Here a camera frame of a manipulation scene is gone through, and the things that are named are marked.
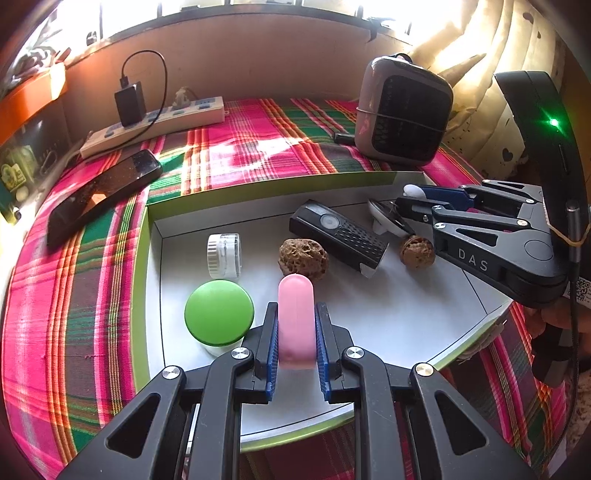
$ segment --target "pink plastic cylinder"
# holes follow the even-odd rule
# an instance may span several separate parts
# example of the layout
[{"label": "pink plastic cylinder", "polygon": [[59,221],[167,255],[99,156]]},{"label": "pink plastic cylinder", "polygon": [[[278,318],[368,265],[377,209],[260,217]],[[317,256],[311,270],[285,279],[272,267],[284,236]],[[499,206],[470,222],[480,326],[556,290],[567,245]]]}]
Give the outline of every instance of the pink plastic cylinder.
[{"label": "pink plastic cylinder", "polygon": [[314,287],[303,275],[288,275],[279,283],[277,323],[280,367],[299,370],[314,368]]}]

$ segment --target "white wall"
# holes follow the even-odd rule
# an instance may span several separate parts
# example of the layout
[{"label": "white wall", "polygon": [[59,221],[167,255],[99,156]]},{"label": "white wall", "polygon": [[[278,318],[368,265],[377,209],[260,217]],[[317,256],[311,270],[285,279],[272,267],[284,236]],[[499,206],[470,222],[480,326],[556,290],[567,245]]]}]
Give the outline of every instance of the white wall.
[{"label": "white wall", "polygon": [[[359,96],[367,64],[409,46],[386,35],[339,22],[278,14],[222,15],[140,33],[107,46],[67,71],[64,111],[72,141],[118,121],[114,91],[121,64],[153,48],[168,64],[167,105],[182,86],[201,97],[326,98]],[[130,60],[125,73],[141,80],[148,110],[160,106],[163,70],[156,56]]]}]

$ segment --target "window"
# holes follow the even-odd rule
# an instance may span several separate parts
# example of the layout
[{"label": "window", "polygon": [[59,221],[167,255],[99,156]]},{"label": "window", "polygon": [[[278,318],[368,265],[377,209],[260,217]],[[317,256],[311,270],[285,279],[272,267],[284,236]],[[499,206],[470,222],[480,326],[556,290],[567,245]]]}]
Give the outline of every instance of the window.
[{"label": "window", "polygon": [[103,38],[156,18],[158,0],[102,0]]},{"label": "window", "polygon": [[130,27],[187,8],[274,4],[290,8],[318,8],[340,14],[377,18],[397,34],[416,43],[445,23],[459,23],[463,0],[63,0],[31,36],[24,52],[40,45],[55,50],[72,48],[72,57]]}]

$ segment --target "metal screw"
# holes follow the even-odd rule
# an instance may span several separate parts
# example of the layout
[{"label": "metal screw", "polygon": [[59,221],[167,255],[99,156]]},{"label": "metal screw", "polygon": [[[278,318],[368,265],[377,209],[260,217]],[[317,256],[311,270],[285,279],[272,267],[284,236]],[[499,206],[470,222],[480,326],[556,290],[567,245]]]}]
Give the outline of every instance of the metal screw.
[{"label": "metal screw", "polygon": [[235,358],[236,360],[243,360],[246,357],[248,357],[248,355],[251,354],[251,351],[243,346],[239,346],[238,348],[235,348],[234,350],[232,350],[232,357]]},{"label": "metal screw", "polygon": [[418,364],[414,369],[421,377],[430,377],[434,372],[433,367],[429,364]]},{"label": "metal screw", "polygon": [[362,348],[360,348],[358,346],[350,346],[349,348],[347,348],[347,351],[345,352],[345,354],[349,358],[361,358],[364,356],[365,352],[363,351]]},{"label": "metal screw", "polygon": [[181,369],[179,367],[175,367],[174,365],[171,365],[170,367],[166,367],[164,370],[162,370],[162,376],[166,380],[174,380],[180,374],[181,374]]}]

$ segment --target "black charger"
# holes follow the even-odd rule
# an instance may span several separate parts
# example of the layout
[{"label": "black charger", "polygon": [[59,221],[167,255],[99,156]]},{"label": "black charger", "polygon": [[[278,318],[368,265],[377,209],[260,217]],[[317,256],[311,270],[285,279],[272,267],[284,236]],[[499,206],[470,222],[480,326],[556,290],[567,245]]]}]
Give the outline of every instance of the black charger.
[{"label": "black charger", "polygon": [[127,127],[144,119],[146,104],[141,82],[130,85],[129,79],[125,75],[121,76],[119,82],[121,83],[121,90],[115,92],[115,103],[117,104],[121,125]]}]

